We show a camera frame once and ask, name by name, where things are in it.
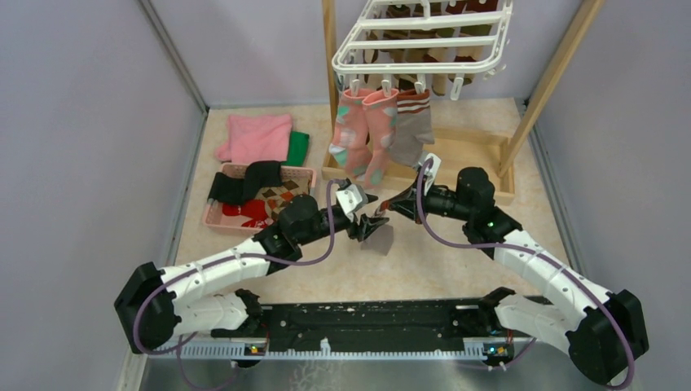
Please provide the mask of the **pink patterned sock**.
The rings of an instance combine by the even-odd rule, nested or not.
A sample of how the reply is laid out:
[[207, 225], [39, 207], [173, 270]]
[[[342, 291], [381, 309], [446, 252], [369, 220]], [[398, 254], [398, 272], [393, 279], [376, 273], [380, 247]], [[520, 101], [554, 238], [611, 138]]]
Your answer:
[[363, 101], [373, 90], [345, 90], [337, 106], [334, 133], [328, 151], [350, 177], [365, 174], [372, 153], [368, 148], [368, 121]]
[[367, 188], [377, 187], [383, 180], [390, 160], [389, 149], [394, 142], [398, 120], [399, 90], [391, 89], [389, 94], [377, 90], [363, 100], [363, 109], [372, 143], [372, 158], [364, 174]]

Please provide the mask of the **grey brown sock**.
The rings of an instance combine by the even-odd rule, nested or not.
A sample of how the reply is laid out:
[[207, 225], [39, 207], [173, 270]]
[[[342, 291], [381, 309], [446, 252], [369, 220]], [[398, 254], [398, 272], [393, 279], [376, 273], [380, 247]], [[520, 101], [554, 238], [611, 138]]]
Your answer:
[[423, 147], [434, 144], [429, 96], [429, 90], [418, 93], [415, 89], [398, 94], [396, 130], [389, 152], [399, 165], [416, 166]]

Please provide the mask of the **white clip hanger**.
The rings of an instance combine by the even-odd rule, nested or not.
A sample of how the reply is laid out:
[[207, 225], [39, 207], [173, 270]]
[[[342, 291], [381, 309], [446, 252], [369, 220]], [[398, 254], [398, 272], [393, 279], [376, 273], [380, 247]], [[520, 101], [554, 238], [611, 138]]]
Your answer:
[[503, 71], [512, 1], [368, 1], [329, 54], [340, 90], [413, 86], [457, 100]]

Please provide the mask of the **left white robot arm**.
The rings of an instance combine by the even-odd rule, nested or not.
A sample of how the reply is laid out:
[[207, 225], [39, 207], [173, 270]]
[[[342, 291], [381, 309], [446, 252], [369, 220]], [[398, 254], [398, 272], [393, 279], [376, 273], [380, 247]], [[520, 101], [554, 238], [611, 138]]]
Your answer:
[[340, 231], [362, 242], [388, 222], [385, 217], [356, 217], [350, 207], [358, 208], [359, 202], [321, 209], [313, 197], [299, 195], [272, 224], [235, 247], [183, 266], [138, 266], [114, 302], [131, 351], [150, 354], [174, 336], [195, 332], [256, 334], [262, 323], [258, 297], [243, 289], [230, 294], [223, 289], [304, 265], [303, 245], [333, 240]]

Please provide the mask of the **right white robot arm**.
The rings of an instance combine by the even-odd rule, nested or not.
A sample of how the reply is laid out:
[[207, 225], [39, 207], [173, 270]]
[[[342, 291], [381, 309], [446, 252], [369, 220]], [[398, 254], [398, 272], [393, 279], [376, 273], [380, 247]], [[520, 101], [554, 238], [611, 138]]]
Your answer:
[[547, 304], [508, 288], [485, 296], [478, 326], [489, 336], [505, 329], [522, 332], [566, 354], [590, 381], [625, 389], [635, 361], [649, 349], [640, 300], [628, 290], [614, 293], [557, 260], [514, 218], [495, 204], [495, 186], [486, 171], [468, 167], [455, 189], [437, 185], [429, 166], [414, 183], [381, 203], [377, 212], [400, 213], [425, 227], [430, 214], [464, 223], [466, 248], [482, 250], [539, 290]]

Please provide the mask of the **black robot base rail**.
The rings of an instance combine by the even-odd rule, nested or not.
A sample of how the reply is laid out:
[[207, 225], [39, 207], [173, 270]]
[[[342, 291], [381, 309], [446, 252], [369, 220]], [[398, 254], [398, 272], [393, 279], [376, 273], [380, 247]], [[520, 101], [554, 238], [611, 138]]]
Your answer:
[[478, 298], [254, 306], [238, 329], [210, 335], [241, 344], [243, 366], [263, 358], [447, 359], [491, 370], [520, 355], [518, 334], [491, 324]]

